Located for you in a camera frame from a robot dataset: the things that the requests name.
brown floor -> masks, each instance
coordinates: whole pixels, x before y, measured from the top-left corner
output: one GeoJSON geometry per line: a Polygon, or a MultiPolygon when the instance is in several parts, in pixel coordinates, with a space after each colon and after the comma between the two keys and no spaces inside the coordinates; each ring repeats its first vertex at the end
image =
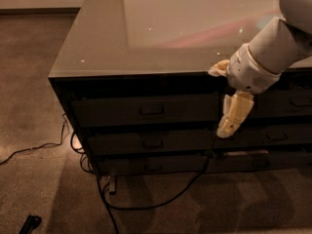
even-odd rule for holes
{"type": "MultiPolygon", "coordinates": [[[[13,151],[59,142],[62,110],[47,76],[74,16],[0,17],[0,161],[13,151]]],[[[31,151],[0,166],[0,233],[113,233],[96,180],[63,146],[31,151]]],[[[194,174],[118,179],[110,198],[143,206],[175,195],[194,174]]],[[[173,203],[115,212],[121,233],[312,233],[312,169],[203,175],[173,203]]]]}

black drawer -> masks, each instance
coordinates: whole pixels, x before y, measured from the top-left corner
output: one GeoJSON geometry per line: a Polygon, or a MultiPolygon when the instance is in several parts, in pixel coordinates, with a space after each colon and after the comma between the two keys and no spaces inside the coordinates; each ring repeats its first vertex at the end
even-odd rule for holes
{"type": "Polygon", "coordinates": [[[202,171],[206,160],[207,157],[202,155],[182,155],[143,159],[106,159],[97,165],[103,176],[131,176],[202,171]]]}
{"type": "Polygon", "coordinates": [[[73,101],[72,108],[83,128],[201,122],[217,120],[218,97],[211,94],[82,99],[73,101]]]}
{"type": "Polygon", "coordinates": [[[190,130],[103,135],[89,137],[88,143],[94,155],[208,150],[212,147],[213,133],[190,130]]]}
{"type": "Polygon", "coordinates": [[[234,136],[219,138],[214,149],[250,148],[312,143],[312,124],[242,128],[234,136]]]}
{"type": "Polygon", "coordinates": [[[312,90],[267,91],[257,97],[250,118],[312,115],[312,90]]]}

